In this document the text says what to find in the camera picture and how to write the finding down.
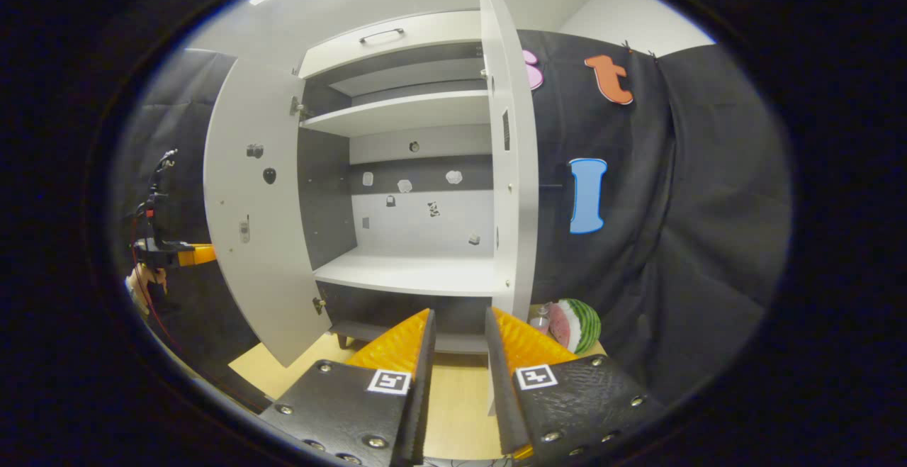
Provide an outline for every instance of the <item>wooden table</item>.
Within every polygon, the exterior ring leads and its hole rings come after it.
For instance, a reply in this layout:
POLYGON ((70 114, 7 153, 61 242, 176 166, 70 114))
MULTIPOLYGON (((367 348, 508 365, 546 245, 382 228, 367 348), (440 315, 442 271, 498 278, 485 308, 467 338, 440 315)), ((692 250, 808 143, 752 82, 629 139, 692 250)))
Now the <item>wooden table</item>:
MULTIPOLYGON (((365 345, 361 341, 350 342, 349 348, 341 350, 337 338, 325 334, 285 368, 265 345, 258 344, 237 357, 230 363, 230 368, 270 399, 276 400, 315 361, 327 359, 344 363, 365 345)), ((605 354, 599 342, 582 356, 595 354, 605 354)), ((501 457, 497 418, 488 415, 487 364, 487 355, 434 355, 425 456, 459 460, 501 457)))

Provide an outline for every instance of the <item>screw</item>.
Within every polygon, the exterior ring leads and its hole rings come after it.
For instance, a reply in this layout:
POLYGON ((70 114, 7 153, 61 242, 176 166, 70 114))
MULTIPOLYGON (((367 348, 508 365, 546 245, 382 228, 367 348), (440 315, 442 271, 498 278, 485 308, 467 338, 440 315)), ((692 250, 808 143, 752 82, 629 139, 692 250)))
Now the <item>screw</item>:
POLYGON ((381 437, 372 437, 371 439, 368 439, 368 447, 383 449, 385 447, 388 447, 388 443, 381 437))
POLYGON ((354 457, 352 454, 338 454, 337 456, 343 458, 343 460, 349 461, 350 463, 362 465, 362 461, 360 461, 359 458, 354 457))
POLYGON ((541 436, 541 441, 543 441, 543 442, 560 441, 560 438, 563 436, 564 436, 564 434, 561 434, 561 432, 548 432, 548 434, 544 434, 541 436))

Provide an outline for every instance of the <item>black curtain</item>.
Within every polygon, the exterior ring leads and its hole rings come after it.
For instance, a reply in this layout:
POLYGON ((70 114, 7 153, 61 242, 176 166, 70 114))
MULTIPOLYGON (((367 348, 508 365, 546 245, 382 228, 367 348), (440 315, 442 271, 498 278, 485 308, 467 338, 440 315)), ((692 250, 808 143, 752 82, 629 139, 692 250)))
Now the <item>black curtain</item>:
POLYGON ((542 185, 532 301, 589 303, 608 354, 670 403, 733 358, 771 300, 791 232, 783 125, 719 46, 654 58, 574 35, 519 39, 545 79, 532 92, 542 185), (598 55, 626 69, 631 104, 599 92, 584 63, 598 55), (567 163, 579 157, 608 164, 605 225, 586 235, 570 234, 567 163))
MULTIPOLYGON (((133 269, 132 254, 127 248, 132 242, 130 216, 148 196, 153 167, 164 152, 173 148, 178 150, 176 166, 167 170, 162 179, 162 192, 169 197, 156 209, 159 231, 164 240, 210 244, 202 189, 205 137, 220 87, 235 60, 206 50, 179 51, 149 81, 145 95, 136 105, 124 129, 110 182, 111 206, 120 216, 120 245, 114 259, 119 261, 124 276, 133 269)), ((149 234, 147 222, 140 218, 138 237, 149 234)), ((155 284, 150 284, 150 290, 153 302, 161 309, 174 304, 179 307, 159 313, 169 336, 153 315, 147 321, 149 326, 208 382, 250 410, 260 412, 268 400, 227 366, 255 347, 259 339, 237 308, 217 262, 169 270, 167 283, 167 295, 155 284)))

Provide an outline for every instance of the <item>blue letter i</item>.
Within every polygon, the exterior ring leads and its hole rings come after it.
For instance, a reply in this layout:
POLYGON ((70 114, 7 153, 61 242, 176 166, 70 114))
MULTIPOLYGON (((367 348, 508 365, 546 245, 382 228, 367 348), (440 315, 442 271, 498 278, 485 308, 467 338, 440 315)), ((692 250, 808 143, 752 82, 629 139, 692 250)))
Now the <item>blue letter i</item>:
POLYGON ((576 182, 570 232, 579 235, 599 231, 605 225, 599 217, 599 203, 602 201, 602 175, 608 171, 608 164, 600 158, 575 158, 568 164, 576 182))

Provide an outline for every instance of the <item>white cabinet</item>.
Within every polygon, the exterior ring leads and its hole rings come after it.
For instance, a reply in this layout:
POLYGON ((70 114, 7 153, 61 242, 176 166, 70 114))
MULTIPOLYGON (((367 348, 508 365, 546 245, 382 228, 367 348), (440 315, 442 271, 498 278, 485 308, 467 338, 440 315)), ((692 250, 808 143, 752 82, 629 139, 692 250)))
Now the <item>white cabinet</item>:
MULTIPOLYGON (((317 281, 526 318, 537 160, 516 28, 503 0, 480 0, 338 35, 297 77, 238 60, 208 128, 208 227, 230 292, 282 364, 332 326, 380 330, 332 325, 340 310, 317 311, 317 281)), ((483 339, 439 331, 438 344, 482 351, 483 339)))

